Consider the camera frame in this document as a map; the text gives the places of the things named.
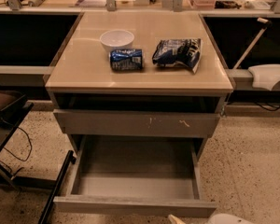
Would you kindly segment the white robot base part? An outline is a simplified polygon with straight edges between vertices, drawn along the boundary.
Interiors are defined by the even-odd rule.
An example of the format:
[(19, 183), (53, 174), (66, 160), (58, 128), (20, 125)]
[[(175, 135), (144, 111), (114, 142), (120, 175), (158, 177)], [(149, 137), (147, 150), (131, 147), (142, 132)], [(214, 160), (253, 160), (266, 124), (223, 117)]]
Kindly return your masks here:
[(248, 71), (252, 74), (253, 88), (271, 91), (280, 82), (280, 64), (263, 64), (251, 66)]

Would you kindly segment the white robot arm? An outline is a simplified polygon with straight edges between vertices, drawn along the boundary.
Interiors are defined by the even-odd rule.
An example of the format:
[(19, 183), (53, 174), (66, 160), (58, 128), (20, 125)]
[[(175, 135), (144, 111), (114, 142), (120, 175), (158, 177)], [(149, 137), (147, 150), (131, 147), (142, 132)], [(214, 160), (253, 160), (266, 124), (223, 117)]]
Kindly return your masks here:
[[(171, 224), (186, 224), (180, 218), (169, 215), (168, 219)], [(208, 218), (205, 224), (253, 224), (252, 222), (230, 214), (215, 214)]]

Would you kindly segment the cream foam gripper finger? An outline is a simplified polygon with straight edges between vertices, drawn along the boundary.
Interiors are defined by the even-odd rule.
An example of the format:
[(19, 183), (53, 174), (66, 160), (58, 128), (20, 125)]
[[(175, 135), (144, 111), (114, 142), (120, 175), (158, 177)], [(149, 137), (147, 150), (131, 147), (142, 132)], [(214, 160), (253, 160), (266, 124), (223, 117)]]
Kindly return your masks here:
[(184, 221), (182, 221), (178, 217), (175, 217), (174, 215), (169, 215), (168, 218), (171, 224), (186, 224)]

